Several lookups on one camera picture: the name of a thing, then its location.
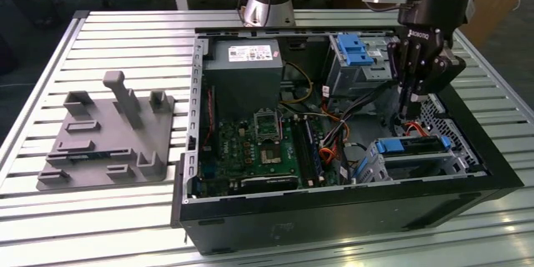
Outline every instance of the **power supply label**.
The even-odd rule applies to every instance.
[[[269,45],[230,46],[228,48],[229,62],[270,61]]]

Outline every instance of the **gray plastic holder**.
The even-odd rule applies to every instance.
[[[174,100],[164,91],[137,98],[121,71],[102,79],[114,99],[69,92],[68,110],[37,189],[81,188],[161,181],[166,175]]]

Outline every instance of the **ram slot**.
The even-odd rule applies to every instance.
[[[312,155],[312,140],[308,138],[308,130],[304,120],[290,121],[292,144],[294,147],[296,161],[301,176],[301,185],[313,187],[317,185],[317,172],[314,167],[314,158]]]

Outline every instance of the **red wire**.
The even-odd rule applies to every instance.
[[[415,122],[407,122],[405,125],[408,125],[408,129],[405,130],[405,135],[409,136],[409,128],[413,127],[415,130],[417,131],[419,135],[423,137],[427,137],[428,134],[425,134],[423,127],[415,123]]]
[[[213,128],[213,123],[212,123],[212,111],[210,111],[210,90],[208,90],[208,114],[209,114],[209,131],[208,131],[208,135],[205,136],[205,139],[202,140],[202,144],[201,144],[201,149],[204,149],[205,145],[208,144],[208,140],[210,137],[210,132],[212,132],[212,128]]]

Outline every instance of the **yellow wire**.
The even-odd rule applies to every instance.
[[[301,73],[301,75],[305,77],[305,80],[308,81],[308,86],[309,87],[308,87],[308,93],[305,94],[305,96],[302,98],[280,101],[280,103],[285,103],[285,104],[288,104],[288,103],[298,103],[300,101],[306,100],[306,98],[310,96],[313,83],[310,82],[310,79],[309,79],[308,75],[305,74],[305,72],[302,71],[302,69],[296,64],[293,64],[290,62],[285,62],[285,64],[292,66]]]

